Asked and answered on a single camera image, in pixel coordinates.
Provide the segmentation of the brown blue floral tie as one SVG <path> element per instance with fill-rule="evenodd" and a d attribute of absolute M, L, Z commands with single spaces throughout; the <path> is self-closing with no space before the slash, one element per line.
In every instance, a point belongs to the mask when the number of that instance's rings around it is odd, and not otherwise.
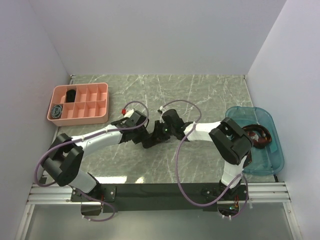
<path fill-rule="evenodd" d="M 151 135 L 148 138 L 144 139 L 141 142 L 141 144 L 144 149 L 149 149 L 149 148 L 156 146 L 162 142 L 163 142 L 163 140 L 161 138 Z"/>

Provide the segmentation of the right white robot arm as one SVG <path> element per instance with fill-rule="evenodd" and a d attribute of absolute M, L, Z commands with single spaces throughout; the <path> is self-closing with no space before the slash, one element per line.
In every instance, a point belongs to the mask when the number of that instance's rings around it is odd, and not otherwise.
<path fill-rule="evenodd" d="M 219 181 L 220 195 L 230 200 L 238 193 L 244 168 L 252 162 L 253 141 L 231 118 L 211 123 L 184 122 L 175 109 L 159 109 L 160 120 L 155 122 L 152 140 L 155 144 L 172 136 L 185 142 L 212 142 L 224 160 Z"/>

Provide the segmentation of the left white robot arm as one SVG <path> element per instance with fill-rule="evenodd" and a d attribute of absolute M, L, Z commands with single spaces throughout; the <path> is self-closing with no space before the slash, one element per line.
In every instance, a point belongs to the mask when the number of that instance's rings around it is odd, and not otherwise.
<path fill-rule="evenodd" d="M 78 136 L 62 133 L 54 140 L 40 165 L 60 187 L 68 185 L 89 201 L 102 199 L 99 181 L 92 174 L 80 170 L 83 158 L 104 147 L 129 141 L 140 143 L 148 136 L 145 127 L 148 122 L 148 115 L 130 110 L 124 118 L 102 129 Z"/>

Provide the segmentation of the pink compartment organizer tray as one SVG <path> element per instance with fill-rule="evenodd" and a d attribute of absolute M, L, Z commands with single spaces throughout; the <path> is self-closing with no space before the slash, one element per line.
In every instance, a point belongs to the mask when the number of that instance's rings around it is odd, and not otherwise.
<path fill-rule="evenodd" d="M 66 92 L 76 90 L 75 102 L 66 102 Z M 59 119 L 51 117 L 51 109 L 62 105 Z M 53 90 L 47 119 L 58 127 L 103 124 L 108 121 L 109 86 L 107 83 L 59 85 Z"/>

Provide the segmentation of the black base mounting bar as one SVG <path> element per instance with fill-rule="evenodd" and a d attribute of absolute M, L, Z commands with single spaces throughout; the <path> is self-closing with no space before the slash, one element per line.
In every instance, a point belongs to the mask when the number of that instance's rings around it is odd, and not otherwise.
<path fill-rule="evenodd" d="M 217 182 L 213 183 L 182 183 L 186 195 L 198 204 L 207 204 L 214 201 L 222 192 L 223 187 Z M 86 199 L 78 190 L 71 194 L 72 203 L 82 203 L 81 211 L 85 215 L 93 213 L 99 215 L 112 213 L 112 208 L 94 209 L 89 207 L 85 210 L 85 203 L 89 205 L 98 204 Z M 229 189 L 218 201 L 219 204 L 235 203 L 236 200 L 246 199 L 246 186 L 238 184 L 236 190 Z M 94 193 L 91 197 L 110 203 L 118 211 L 162 211 L 162 210 L 195 210 L 203 209 L 206 212 L 216 212 L 217 203 L 208 207 L 197 207 L 186 200 L 176 183 L 120 183 L 120 184 L 101 184 L 99 193 Z"/>

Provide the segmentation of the black rolled tie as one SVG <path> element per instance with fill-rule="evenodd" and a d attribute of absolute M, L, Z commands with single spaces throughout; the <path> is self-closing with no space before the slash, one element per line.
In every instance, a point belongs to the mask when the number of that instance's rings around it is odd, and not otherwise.
<path fill-rule="evenodd" d="M 74 103 L 76 99 L 77 91 L 75 89 L 70 89 L 66 91 L 65 102 Z"/>

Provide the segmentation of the grey patterned rolled tie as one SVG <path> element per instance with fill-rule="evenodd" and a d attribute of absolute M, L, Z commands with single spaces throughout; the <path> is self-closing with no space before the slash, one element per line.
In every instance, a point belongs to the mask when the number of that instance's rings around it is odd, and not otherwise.
<path fill-rule="evenodd" d="M 50 114 L 53 119 L 59 119 L 62 115 L 63 106 L 60 104 L 54 105 L 51 108 Z"/>

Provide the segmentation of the dark red patterned tie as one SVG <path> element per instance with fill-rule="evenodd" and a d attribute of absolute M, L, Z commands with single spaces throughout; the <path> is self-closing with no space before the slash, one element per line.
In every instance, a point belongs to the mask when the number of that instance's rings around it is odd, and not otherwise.
<path fill-rule="evenodd" d="M 253 148 L 247 155 L 243 167 L 260 161 L 261 151 L 272 142 L 272 135 L 268 129 L 260 124 L 249 124 L 242 127 L 253 142 Z"/>

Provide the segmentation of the teal transparent plastic bin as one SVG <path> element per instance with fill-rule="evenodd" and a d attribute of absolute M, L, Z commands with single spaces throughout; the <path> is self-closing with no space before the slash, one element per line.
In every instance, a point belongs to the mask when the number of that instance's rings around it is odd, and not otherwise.
<path fill-rule="evenodd" d="M 277 129 L 272 116 L 260 107 L 230 107 L 225 116 L 233 119 L 240 127 L 259 124 L 268 129 L 272 142 L 261 151 L 259 162 L 244 167 L 244 172 L 252 175 L 276 175 L 284 167 L 285 160 L 278 137 Z"/>

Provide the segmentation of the aluminium frame rail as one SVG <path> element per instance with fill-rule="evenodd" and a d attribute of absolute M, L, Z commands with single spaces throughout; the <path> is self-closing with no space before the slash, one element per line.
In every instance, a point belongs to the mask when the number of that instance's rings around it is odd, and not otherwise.
<path fill-rule="evenodd" d="M 103 181 L 101 184 L 119 184 L 119 183 L 107 183 Z M 217 204 L 217 208 L 219 205 L 232 205 L 235 203 L 289 203 L 291 202 L 291 198 L 289 196 L 287 187 L 283 182 L 252 182 L 245 184 L 244 182 L 240 183 L 240 185 L 245 185 L 246 197 L 245 200 L 235 200 L 234 203 L 222 203 L 219 201 L 223 196 L 218 196 L 215 200 L 200 204 L 201 207 L 209 207 L 214 204 Z M 26 202 L 26 207 L 23 213 L 23 217 L 18 228 L 18 232 L 16 234 L 17 240 L 25 239 L 27 235 L 27 231 L 30 225 L 31 217 L 36 205 L 66 205 L 66 204 L 79 204 L 83 206 L 82 203 L 71 202 L 71 195 L 74 193 L 75 189 L 70 186 L 59 186 L 58 184 L 53 184 L 48 187 L 41 187 L 36 184 L 33 184 Z M 95 206 L 101 206 L 101 200 L 99 199 L 91 199 L 90 201 L 97 202 L 93 203 L 93 205 L 84 203 L 85 208 L 94 208 Z"/>

